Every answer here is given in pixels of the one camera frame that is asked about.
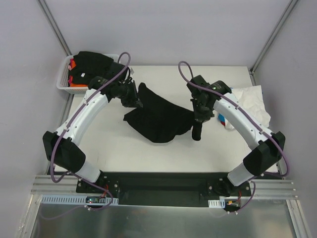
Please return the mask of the white t shirt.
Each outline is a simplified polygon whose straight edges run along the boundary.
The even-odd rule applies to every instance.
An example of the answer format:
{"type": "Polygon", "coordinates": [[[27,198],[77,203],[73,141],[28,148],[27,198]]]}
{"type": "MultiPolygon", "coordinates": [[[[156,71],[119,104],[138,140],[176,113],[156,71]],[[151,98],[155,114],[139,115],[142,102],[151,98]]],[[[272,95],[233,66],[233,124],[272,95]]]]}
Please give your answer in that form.
{"type": "Polygon", "coordinates": [[[247,112],[249,112],[263,126],[269,127],[271,116],[265,109],[262,87],[260,85],[245,88],[232,88],[231,91],[237,98],[239,104],[247,112]]]}

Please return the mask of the white plastic laundry basket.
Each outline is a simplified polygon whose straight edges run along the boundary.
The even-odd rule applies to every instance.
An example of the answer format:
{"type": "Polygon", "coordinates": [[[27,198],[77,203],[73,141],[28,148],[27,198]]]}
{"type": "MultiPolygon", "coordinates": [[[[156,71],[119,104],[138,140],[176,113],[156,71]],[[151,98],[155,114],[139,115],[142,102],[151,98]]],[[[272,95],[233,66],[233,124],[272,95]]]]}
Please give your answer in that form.
{"type": "MultiPolygon", "coordinates": [[[[70,63],[70,59],[72,59],[73,56],[74,55],[68,56],[63,60],[61,66],[59,68],[56,86],[58,89],[64,90],[70,94],[85,93],[85,91],[88,89],[88,87],[90,85],[92,85],[93,79],[90,81],[90,83],[89,83],[89,85],[87,85],[87,87],[68,87],[68,65],[70,63]]],[[[105,73],[105,75],[101,76],[101,77],[105,78],[105,79],[112,79],[115,75],[117,75],[124,68],[124,65],[122,65],[118,61],[118,55],[110,54],[110,55],[105,55],[105,56],[108,56],[108,57],[114,59],[114,62],[111,64],[111,66],[109,67],[109,69],[105,73]]]]}

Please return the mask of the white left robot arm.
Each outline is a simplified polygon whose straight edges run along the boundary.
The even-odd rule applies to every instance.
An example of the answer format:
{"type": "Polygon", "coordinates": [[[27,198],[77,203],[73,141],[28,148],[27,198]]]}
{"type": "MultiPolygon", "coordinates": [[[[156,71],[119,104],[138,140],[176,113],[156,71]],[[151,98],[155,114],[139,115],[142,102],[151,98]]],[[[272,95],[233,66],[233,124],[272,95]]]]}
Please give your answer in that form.
{"type": "Polygon", "coordinates": [[[131,69],[116,62],[105,76],[96,76],[90,80],[80,105],[64,124],[55,132],[46,131],[43,135],[51,175],[57,165],[87,180],[87,186],[92,192],[99,193],[104,189],[102,172],[86,160],[79,144],[94,118],[114,98],[119,98],[126,108],[143,106],[131,77],[131,69]]]}

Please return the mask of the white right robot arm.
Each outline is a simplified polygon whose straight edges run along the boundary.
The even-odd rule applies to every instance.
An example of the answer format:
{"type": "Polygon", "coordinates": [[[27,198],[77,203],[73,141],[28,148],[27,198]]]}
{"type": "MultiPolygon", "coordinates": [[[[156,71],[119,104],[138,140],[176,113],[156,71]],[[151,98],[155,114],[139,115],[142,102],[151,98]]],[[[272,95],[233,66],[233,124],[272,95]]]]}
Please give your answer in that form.
{"type": "Polygon", "coordinates": [[[222,184],[225,194],[235,195],[241,184],[260,176],[281,159],[285,136],[281,132],[273,133],[246,112],[224,82],[209,84],[198,75],[187,83],[187,87],[192,95],[195,118],[193,139],[200,140],[202,124],[218,112],[233,125],[251,149],[243,161],[227,174],[222,184]]]}

